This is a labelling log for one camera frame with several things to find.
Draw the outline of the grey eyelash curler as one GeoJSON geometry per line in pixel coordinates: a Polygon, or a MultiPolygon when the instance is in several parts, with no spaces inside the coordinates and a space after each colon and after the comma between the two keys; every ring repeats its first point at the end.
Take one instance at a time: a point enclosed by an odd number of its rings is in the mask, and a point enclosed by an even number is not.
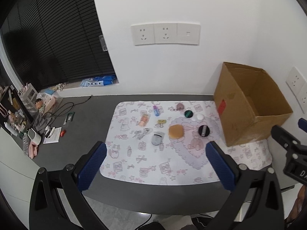
{"type": "Polygon", "coordinates": [[[151,138],[152,145],[159,146],[164,139],[164,135],[165,134],[163,132],[158,132],[158,131],[154,132],[154,134],[151,138]]]}

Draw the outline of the pink perfume bottle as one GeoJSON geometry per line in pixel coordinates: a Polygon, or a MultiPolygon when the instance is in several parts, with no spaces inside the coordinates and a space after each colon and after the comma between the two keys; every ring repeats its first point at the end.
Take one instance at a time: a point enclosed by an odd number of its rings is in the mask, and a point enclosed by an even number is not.
{"type": "Polygon", "coordinates": [[[150,116],[148,114],[143,114],[140,118],[140,121],[139,121],[139,126],[141,127],[145,127],[147,125],[147,122],[149,121],[150,119],[150,116]]]}

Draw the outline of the pink cloth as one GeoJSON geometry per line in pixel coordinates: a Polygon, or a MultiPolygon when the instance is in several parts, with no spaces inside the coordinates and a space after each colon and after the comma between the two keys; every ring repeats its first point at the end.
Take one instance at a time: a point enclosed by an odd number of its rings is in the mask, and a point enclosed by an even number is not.
{"type": "Polygon", "coordinates": [[[29,144],[29,148],[28,148],[28,154],[29,154],[29,157],[31,159],[35,158],[35,156],[37,156],[37,149],[38,149],[38,145],[31,142],[29,144]]]}

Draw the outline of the white paper sheet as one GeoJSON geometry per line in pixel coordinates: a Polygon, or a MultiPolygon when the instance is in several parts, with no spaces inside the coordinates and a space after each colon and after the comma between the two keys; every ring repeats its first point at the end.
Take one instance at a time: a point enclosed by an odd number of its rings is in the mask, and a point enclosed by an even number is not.
{"type": "Polygon", "coordinates": [[[61,133],[62,128],[58,127],[58,128],[53,128],[50,132],[50,135],[48,137],[44,138],[43,143],[44,144],[51,144],[51,143],[58,143],[59,142],[59,138],[60,138],[60,133],[61,133]]]}

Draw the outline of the white small device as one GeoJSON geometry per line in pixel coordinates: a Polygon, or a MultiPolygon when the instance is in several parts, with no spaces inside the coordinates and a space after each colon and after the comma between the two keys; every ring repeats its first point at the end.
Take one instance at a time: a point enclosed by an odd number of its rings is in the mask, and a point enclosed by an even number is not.
{"type": "Polygon", "coordinates": [[[42,137],[33,128],[28,130],[28,137],[30,138],[31,142],[36,145],[41,143],[42,137]]]}

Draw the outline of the black round powder puff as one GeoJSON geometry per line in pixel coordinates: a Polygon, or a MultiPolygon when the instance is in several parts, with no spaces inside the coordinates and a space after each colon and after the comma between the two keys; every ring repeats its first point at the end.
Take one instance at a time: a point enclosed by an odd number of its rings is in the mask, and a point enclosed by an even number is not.
{"type": "Polygon", "coordinates": [[[209,136],[210,134],[210,128],[207,126],[207,125],[201,125],[199,128],[198,128],[198,134],[201,136],[201,137],[207,137],[209,136]]]}

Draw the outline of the tan makeup sponge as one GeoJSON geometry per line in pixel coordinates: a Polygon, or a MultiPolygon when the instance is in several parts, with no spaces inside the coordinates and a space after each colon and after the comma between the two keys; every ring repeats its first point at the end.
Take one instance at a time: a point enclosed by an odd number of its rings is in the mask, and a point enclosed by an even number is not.
{"type": "Polygon", "coordinates": [[[180,139],[184,136],[184,127],[179,124],[169,126],[168,135],[170,139],[180,139]]]}

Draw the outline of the white drawer organizer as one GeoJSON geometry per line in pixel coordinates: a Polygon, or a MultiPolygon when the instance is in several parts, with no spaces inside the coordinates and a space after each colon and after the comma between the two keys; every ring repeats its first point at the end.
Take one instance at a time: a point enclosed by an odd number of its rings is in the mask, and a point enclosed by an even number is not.
{"type": "Polygon", "coordinates": [[[35,107],[37,95],[38,92],[32,84],[26,84],[19,91],[20,100],[23,102],[23,105],[26,107],[30,114],[35,114],[37,112],[37,108],[35,107]]]}

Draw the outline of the gold binder clip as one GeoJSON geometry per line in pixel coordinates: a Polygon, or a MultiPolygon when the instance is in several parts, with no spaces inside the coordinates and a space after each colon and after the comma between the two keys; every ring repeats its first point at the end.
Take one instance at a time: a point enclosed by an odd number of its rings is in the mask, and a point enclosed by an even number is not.
{"type": "Polygon", "coordinates": [[[165,119],[158,119],[158,124],[166,124],[167,121],[165,119]]]}

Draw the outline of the blue bottle pink cap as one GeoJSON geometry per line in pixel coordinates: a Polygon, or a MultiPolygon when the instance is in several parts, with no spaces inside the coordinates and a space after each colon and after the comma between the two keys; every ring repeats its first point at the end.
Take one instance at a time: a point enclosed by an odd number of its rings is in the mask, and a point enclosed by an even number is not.
{"type": "Polygon", "coordinates": [[[160,116],[160,111],[159,111],[159,109],[156,105],[153,106],[153,112],[154,112],[155,116],[157,116],[157,117],[160,116]]]}

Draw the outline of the black window blinds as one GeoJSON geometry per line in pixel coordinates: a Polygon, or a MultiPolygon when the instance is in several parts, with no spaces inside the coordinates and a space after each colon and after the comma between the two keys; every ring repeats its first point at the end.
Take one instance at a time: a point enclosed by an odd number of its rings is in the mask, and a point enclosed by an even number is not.
{"type": "Polygon", "coordinates": [[[115,73],[94,0],[17,0],[1,33],[17,77],[36,89],[115,73]]]}

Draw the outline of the white side wall socket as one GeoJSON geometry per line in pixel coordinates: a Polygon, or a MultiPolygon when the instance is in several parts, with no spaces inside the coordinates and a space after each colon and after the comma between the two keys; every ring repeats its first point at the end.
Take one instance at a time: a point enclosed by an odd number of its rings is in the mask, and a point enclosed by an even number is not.
{"type": "Polygon", "coordinates": [[[306,114],[306,78],[296,67],[292,67],[286,78],[286,84],[297,99],[301,110],[306,114]]]}

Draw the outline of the green-handled tool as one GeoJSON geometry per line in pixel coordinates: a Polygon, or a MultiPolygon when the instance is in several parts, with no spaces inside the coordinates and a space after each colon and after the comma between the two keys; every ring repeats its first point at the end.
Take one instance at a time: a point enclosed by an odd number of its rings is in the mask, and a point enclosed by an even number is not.
{"type": "Polygon", "coordinates": [[[71,121],[73,121],[74,115],[75,115],[75,112],[69,112],[69,113],[66,115],[66,118],[65,118],[65,120],[64,120],[63,125],[64,125],[64,126],[68,126],[68,124],[69,124],[71,121]]]}

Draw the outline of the pink heart keychain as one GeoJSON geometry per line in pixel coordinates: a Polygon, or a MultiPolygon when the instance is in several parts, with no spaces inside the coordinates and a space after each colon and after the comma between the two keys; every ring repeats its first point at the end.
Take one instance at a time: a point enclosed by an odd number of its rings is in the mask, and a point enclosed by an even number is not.
{"type": "Polygon", "coordinates": [[[185,106],[182,103],[178,103],[175,107],[171,107],[170,111],[182,111],[184,110],[185,106]]]}

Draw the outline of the white wall socket panel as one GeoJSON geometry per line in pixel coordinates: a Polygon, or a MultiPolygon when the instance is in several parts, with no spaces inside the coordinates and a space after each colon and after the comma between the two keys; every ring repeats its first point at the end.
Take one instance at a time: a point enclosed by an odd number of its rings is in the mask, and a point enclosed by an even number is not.
{"type": "Polygon", "coordinates": [[[167,22],[135,24],[131,26],[133,44],[199,45],[201,25],[195,23],[167,22]]]}

